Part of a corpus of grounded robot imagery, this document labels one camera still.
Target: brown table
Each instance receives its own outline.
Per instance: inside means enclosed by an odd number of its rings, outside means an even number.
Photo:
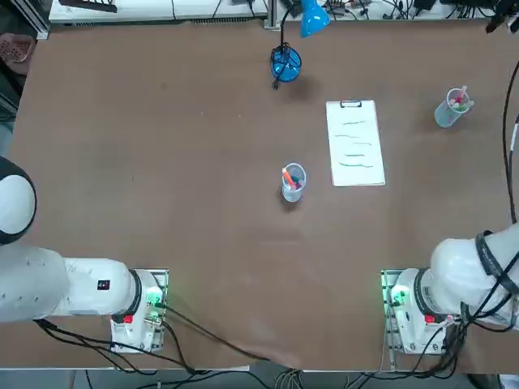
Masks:
[[[278,92],[278,35],[256,23],[67,29],[40,42],[11,149],[39,194],[25,241],[167,267],[170,304],[282,364],[375,370],[380,270],[426,266],[442,239],[508,223],[500,123],[518,41],[466,21],[341,23],[304,41],[298,29],[286,36],[302,74]],[[441,130],[433,111],[462,84],[474,110]],[[376,101],[385,186],[331,184],[324,104],[350,98]],[[294,160],[309,178],[289,211],[277,191]],[[107,318],[55,321],[109,337]],[[192,364],[249,362],[178,332]],[[0,339],[5,367],[107,365],[32,323],[2,325]],[[517,373],[518,347],[516,332],[471,331],[461,369]]]

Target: black wire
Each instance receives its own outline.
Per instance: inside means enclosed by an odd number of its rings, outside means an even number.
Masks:
[[[167,322],[162,322],[162,325],[165,327],[165,329],[171,334],[171,337],[173,338],[173,341],[175,343],[175,346],[177,347],[177,353],[178,353],[178,357],[180,358],[180,362],[182,363],[183,367],[186,369],[187,373],[191,374],[191,375],[195,375],[196,374],[196,370],[193,369],[192,367],[190,367],[187,362],[186,362],[186,358],[184,358],[184,355],[182,353],[182,350],[180,349],[180,343],[178,342],[178,337],[177,337],[177,334],[175,334],[175,331],[174,329],[167,323]]]
[[[332,4],[330,4],[330,0],[326,0],[325,6],[328,6],[330,8],[330,11],[332,12],[333,20],[337,22],[337,17],[335,16],[334,8],[332,8]]]
[[[135,347],[135,346],[131,346],[129,344],[124,344],[124,343],[120,343],[120,342],[113,342],[113,341],[109,341],[109,340],[99,340],[99,339],[95,339],[95,338],[90,338],[88,336],[83,336],[83,335],[77,334],[75,332],[65,331],[65,330],[59,328],[58,326],[56,326],[55,324],[53,324],[53,323],[51,323],[51,322],[49,322],[47,320],[44,320],[44,319],[34,320],[34,322],[36,322],[40,326],[40,328],[42,328],[42,329],[46,328],[46,329],[48,329],[50,331],[54,331],[54,332],[57,332],[57,333],[62,334],[62,335],[74,337],[77,340],[85,340],[85,341],[89,341],[89,342],[93,342],[93,343],[107,344],[111,348],[113,346],[119,346],[119,347],[123,347],[123,348],[130,348],[130,349],[138,351],[138,352],[140,352],[142,354],[149,355],[150,357],[155,357],[157,359],[162,359],[164,361],[170,361],[170,362],[173,362],[173,363],[175,363],[177,365],[182,366],[182,363],[180,361],[176,361],[173,358],[164,357],[164,356],[159,355],[159,354],[151,353],[149,351],[143,350],[143,349]]]
[[[373,376],[370,376],[370,377],[367,377],[364,381],[362,381],[362,383],[360,385],[358,385],[357,389],[360,389],[361,387],[363,387],[364,385],[366,385],[366,383],[372,379]]]
[[[88,387],[89,387],[90,389],[94,389],[94,387],[92,386],[92,383],[90,382],[90,376],[88,375],[88,370],[85,370],[85,371],[84,371],[84,375],[87,376],[87,383],[88,383]]]
[[[503,308],[503,306],[510,300],[510,298],[512,298],[511,293],[509,293],[508,295],[503,297],[503,300],[501,300],[499,302],[499,304],[497,304],[494,308],[492,308],[491,310],[488,310],[484,314],[478,315],[477,318],[487,318],[488,316],[492,316],[493,314],[497,313],[497,311],[500,310],[501,308]]]
[[[456,12],[456,10],[457,10],[457,3],[456,3],[456,5],[454,6],[453,11],[452,11],[450,14],[448,14],[448,16],[447,16],[445,19],[448,19],[448,18],[450,18],[452,15],[454,15],[454,12]]]
[[[248,351],[246,351],[246,350],[244,350],[242,348],[239,348],[238,346],[235,346],[234,344],[231,344],[227,340],[222,339],[220,336],[216,336],[215,334],[213,334],[209,330],[206,330],[205,328],[200,326],[198,323],[195,323],[193,320],[188,318],[186,315],[181,314],[180,312],[174,310],[173,308],[167,306],[166,304],[157,303],[155,306],[157,306],[159,308],[164,308],[164,309],[168,310],[169,312],[171,312],[173,314],[176,314],[179,318],[181,318],[185,322],[188,322],[190,325],[192,325],[193,327],[195,327],[199,331],[203,332],[209,338],[211,338],[213,340],[219,341],[220,343],[224,344],[225,346],[233,349],[234,351],[236,351],[238,353],[241,353],[242,355],[245,355],[246,357],[257,359],[258,361],[270,361],[268,358],[261,357],[259,355],[254,354],[254,353],[249,353]]]
[[[112,351],[111,349],[109,348],[104,348],[104,347],[101,347],[101,346],[94,346],[93,344],[90,344],[88,342],[86,342],[85,340],[81,340],[80,338],[77,338],[77,337],[74,337],[75,339],[77,339],[78,341],[82,342],[82,343],[77,343],[77,342],[74,342],[72,340],[68,340],[68,339],[63,339],[62,337],[59,337],[55,334],[53,334],[49,329],[47,328],[44,328],[44,327],[40,327],[48,336],[50,336],[51,338],[54,338],[55,340],[59,341],[59,342],[62,342],[62,343],[65,343],[65,344],[73,344],[75,346],[79,346],[79,347],[83,347],[83,348],[88,348],[88,349],[91,349],[91,350],[94,350],[96,351],[97,353],[99,353],[104,359],[106,359],[107,361],[109,361],[110,363],[112,363],[116,369],[119,369],[121,370],[122,372],[124,373],[127,373],[127,374],[133,374],[133,373],[138,373],[138,374],[141,374],[141,375],[155,375],[157,374],[157,371],[153,372],[153,373],[147,373],[147,372],[144,372],[142,370],[139,370],[137,369],[134,365],[132,365],[130,363],[130,361],[128,361],[123,355],[121,355],[120,353],[117,353],[115,351]],[[110,353],[110,354],[113,354],[119,358],[121,358],[123,361],[125,361],[130,367],[131,367],[131,370],[126,370],[124,369],[122,366],[120,366],[117,362],[115,362],[112,358],[106,356],[104,353],[101,352],[101,350],[103,351],[106,351],[107,353]]]
[[[477,323],[477,322],[475,322],[474,325],[482,328],[483,330],[487,330],[490,332],[508,332],[515,326],[513,321],[505,328],[490,328],[490,327],[484,326],[483,324]]]
[[[358,2],[360,2],[360,5],[362,7],[362,12],[366,16],[366,19],[369,20],[370,16],[367,14],[368,9],[364,6],[364,3],[362,2],[362,0],[358,0]]]
[[[503,132],[502,132],[502,146],[503,146],[503,159],[504,159],[504,174],[506,177],[507,189],[508,189],[508,200],[510,202],[510,218],[512,223],[517,223],[516,206],[513,200],[513,180],[510,174],[510,166],[508,165],[508,150],[506,146],[506,120],[508,114],[508,103],[510,101],[510,93],[512,92],[513,82],[516,78],[517,71],[519,71],[519,61],[517,61],[516,67],[513,69],[510,82],[508,84],[508,90],[506,92],[506,98],[504,99],[503,109]]]
[[[395,0],[395,2],[390,2],[389,0],[382,0],[383,2],[386,2],[387,4],[390,4],[393,6],[393,9],[392,9],[392,13],[395,11],[395,10],[398,10],[400,12],[400,16],[404,19],[404,13],[398,8],[398,5],[397,5],[397,0]]]
[[[218,12],[218,8],[220,8],[221,1],[222,1],[222,0],[220,0],[220,1],[218,2],[217,8],[216,8],[216,10],[214,10],[214,12],[212,13],[211,19],[214,19],[214,17],[216,16],[216,14],[217,14],[217,12]]]
[[[266,383],[264,383],[257,375],[251,373],[250,371],[230,371],[230,370],[219,371],[218,373],[211,374],[211,375],[208,375],[208,376],[205,376],[205,377],[192,379],[192,380],[189,381],[189,383],[199,383],[201,381],[205,381],[206,379],[210,379],[210,378],[216,377],[218,375],[223,375],[223,374],[246,374],[246,375],[251,376],[253,379],[255,379],[264,389],[272,389]],[[161,383],[161,385],[177,385],[179,383],[184,384],[184,383],[187,383],[188,379],[183,379],[181,381],[168,381],[168,382]],[[150,383],[150,384],[147,384],[147,385],[143,385],[141,387],[137,387],[136,389],[148,389],[149,387],[156,388],[157,387],[157,383]]]
[[[255,19],[256,14],[254,13],[254,10],[252,9],[252,0],[247,0],[247,4],[249,5],[249,8],[251,9],[252,17]]]
[[[355,14],[354,14],[352,11],[350,11],[349,9],[345,8],[345,9],[344,9],[344,12],[345,12],[346,14],[350,14],[350,15],[352,15],[352,16],[354,17],[355,20],[358,20],[357,16],[355,16]]]
[[[408,377],[412,377],[414,376],[414,373],[416,372],[416,370],[418,369],[418,367],[420,366],[420,363],[422,362],[422,359],[423,357],[425,356],[425,353],[427,351],[427,349],[429,348],[429,345],[432,343],[432,341],[434,340],[434,338],[436,338],[436,336],[442,332],[444,330],[443,327],[439,327],[434,335],[429,339],[429,341],[426,343],[425,347],[423,348],[423,351],[420,353],[420,357],[418,358],[418,360],[416,361],[416,363],[414,364],[414,367],[411,371],[409,372],[405,372],[405,373],[402,373],[403,376],[401,377],[388,377],[388,378],[381,378],[381,377],[376,377],[376,373],[375,374],[364,374],[362,373],[363,376],[365,377],[368,377],[368,378],[374,378],[374,379],[378,379],[380,381],[397,381],[398,379],[404,379],[404,378],[408,378]]]

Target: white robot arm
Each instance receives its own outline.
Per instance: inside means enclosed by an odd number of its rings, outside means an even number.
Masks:
[[[112,259],[63,258],[17,242],[36,215],[29,176],[0,157],[0,322],[49,316],[111,315],[112,340],[152,351],[163,291],[150,271]],[[118,352],[132,352],[118,349]]]
[[[403,349],[422,353],[438,327],[465,312],[473,315],[492,293],[482,321],[517,329],[519,225],[474,239],[446,239],[434,250],[428,269],[404,270],[391,292]],[[426,353],[441,353],[445,331]]]

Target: paper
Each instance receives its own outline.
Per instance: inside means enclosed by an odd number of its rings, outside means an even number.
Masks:
[[[326,119],[333,185],[384,185],[375,102],[328,101]]]

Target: pen cup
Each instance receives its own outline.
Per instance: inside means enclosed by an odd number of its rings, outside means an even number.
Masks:
[[[299,164],[288,164],[285,167],[286,171],[292,178],[295,187],[291,186],[285,178],[285,175],[281,175],[281,193],[286,201],[289,203],[295,203],[299,201],[302,196],[302,191],[307,185],[307,173],[305,169]]]
[[[452,102],[457,99],[460,101],[453,105]],[[461,115],[467,113],[472,105],[474,105],[474,102],[470,100],[466,89],[451,89],[448,91],[445,100],[436,108],[435,119],[438,126],[450,127]]]

